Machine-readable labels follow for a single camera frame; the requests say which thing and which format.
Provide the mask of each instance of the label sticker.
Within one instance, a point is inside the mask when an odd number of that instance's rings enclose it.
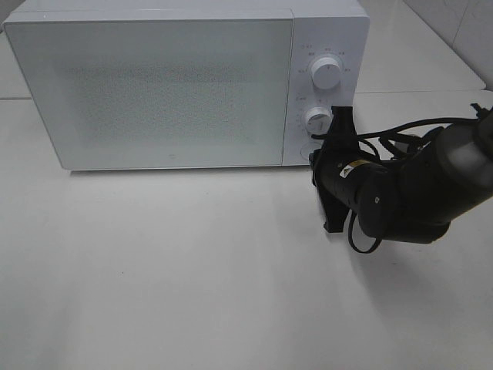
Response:
[[[371,163],[367,160],[355,160],[354,162],[349,163],[348,165],[345,166],[345,168],[342,169],[342,171],[339,173],[339,175],[345,179],[352,170],[354,170],[356,167],[361,166],[362,164],[365,163]]]

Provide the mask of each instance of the robotic arm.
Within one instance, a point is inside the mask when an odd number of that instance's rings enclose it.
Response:
[[[324,143],[310,155],[324,228],[343,232],[351,210],[349,242],[359,253],[375,251],[382,240],[428,244],[442,237],[453,219],[493,196],[493,109],[473,107],[477,119],[425,119],[364,135],[356,133],[351,107],[333,107],[328,132],[313,136]],[[450,126],[423,137],[401,133],[445,123]],[[379,138],[393,158],[381,160],[369,138]],[[353,242],[356,216],[363,232],[375,238],[365,251]]]

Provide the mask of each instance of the microwave control panel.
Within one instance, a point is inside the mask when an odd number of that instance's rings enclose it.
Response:
[[[283,165],[308,164],[321,147],[311,135],[327,132],[332,106],[351,106],[369,20],[296,18],[290,64]]]

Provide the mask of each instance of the power knob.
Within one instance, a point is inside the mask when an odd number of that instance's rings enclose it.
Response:
[[[329,109],[316,106],[305,113],[304,122],[309,133],[320,135],[329,130],[332,114],[330,114]]]
[[[311,64],[310,73],[316,87],[322,90],[332,89],[340,82],[342,62],[335,55],[323,56]]]

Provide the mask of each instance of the tile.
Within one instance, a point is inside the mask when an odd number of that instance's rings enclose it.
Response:
[[[493,1],[471,0],[454,42],[454,50],[493,89]]]
[[[448,45],[452,45],[468,0],[405,0]]]
[[[370,32],[358,93],[483,89],[485,84],[401,0],[361,0]]]

